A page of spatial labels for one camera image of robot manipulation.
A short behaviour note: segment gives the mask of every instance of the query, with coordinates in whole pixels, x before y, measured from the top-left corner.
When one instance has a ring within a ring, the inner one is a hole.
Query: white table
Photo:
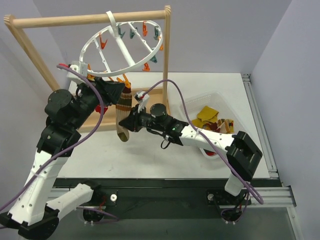
[[[128,73],[132,88],[150,87],[162,79],[162,73]],[[204,92],[218,91],[232,105],[253,141],[262,149],[245,87],[239,73],[170,73],[185,99]],[[181,100],[175,87],[168,83],[171,115],[175,117]],[[145,130],[130,133],[121,142],[116,131],[96,132],[78,146],[59,173],[59,178],[210,178],[226,179],[230,170],[222,160],[205,158],[198,148],[171,144],[163,150],[163,139]],[[255,179],[269,178],[263,157]]]

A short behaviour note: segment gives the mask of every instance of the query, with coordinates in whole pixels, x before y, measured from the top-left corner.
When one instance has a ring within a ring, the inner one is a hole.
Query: wooden frame
[[[164,20],[164,64],[163,64],[163,79],[168,79],[168,67],[169,67],[169,48],[170,48],[170,27],[171,27],[171,7],[166,5],[164,10],[155,11],[138,11],[138,12],[121,12],[113,14],[116,22],[130,22],[130,21],[147,21],[147,20]],[[76,16],[55,16],[55,17],[36,17],[36,18],[15,18],[13,15],[6,15],[4,17],[4,23],[30,58],[34,66],[42,75],[44,80],[50,86],[52,91],[60,89],[55,77],[52,75],[44,60],[32,44],[29,37],[26,35],[23,29],[27,28],[44,28],[44,27],[58,27],[58,26],[73,26],[73,25],[86,25],[86,24],[98,24],[98,23],[110,23],[107,14],[91,14],[91,15],[76,15]],[[167,87],[168,83],[164,82],[162,88],[155,89],[150,92],[150,103],[162,101],[164,105],[168,104]],[[110,118],[102,122],[100,130],[115,129],[116,121],[115,114],[114,121]],[[81,131],[89,131],[98,118],[93,113],[88,120],[84,123]]]

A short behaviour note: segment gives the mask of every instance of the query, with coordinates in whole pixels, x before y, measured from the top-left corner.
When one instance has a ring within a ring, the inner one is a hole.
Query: wall
[[[270,40],[291,0],[33,0],[44,17],[162,10],[172,8],[170,61],[171,72],[251,73]],[[51,31],[65,60],[79,58],[87,40],[109,24],[52,27]],[[129,51],[140,60],[145,48],[133,38],[129,29],[123,40]],[[155,44],[153,29],[148,30],[147,42]],[[127,66],[118,47],[109,38],[103,50],[111,69]],[[93,69],[101,70],[101,58],[93,47],[86,52]],[[163,52],[150,69],[160,72]]]
[[[39,17],[31,0],[2,0],[0,16]],[[28,30],[59,84],[66,87],[65,73],[56,70],[62,55],[48,29]],[[0,24],[0,206],[24,185],[34,161],[36,145],[45,127],[44,108],[51,90],[18,45]],[[16,240],[17,231],[0,230],[0,239]]]
[[[319,239],[320,2],[293,0],[252,73],[280,177],[305,239]]]

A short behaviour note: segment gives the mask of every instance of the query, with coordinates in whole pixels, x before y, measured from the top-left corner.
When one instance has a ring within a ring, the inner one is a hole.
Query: gray floor
[[[249,209],[236,225],[221,219],[138,219],[90,226],[75,211],[59,224],[50,240],[294,240],[285,208]]]

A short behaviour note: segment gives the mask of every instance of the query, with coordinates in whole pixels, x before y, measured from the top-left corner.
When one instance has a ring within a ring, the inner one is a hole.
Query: brown striped sock
[[[118,103],[115,105],[116,133],[122,142],[129,140],[128,129],[119,125],[119,122],[129,116],[132,107],[131,88],[125,87]]]

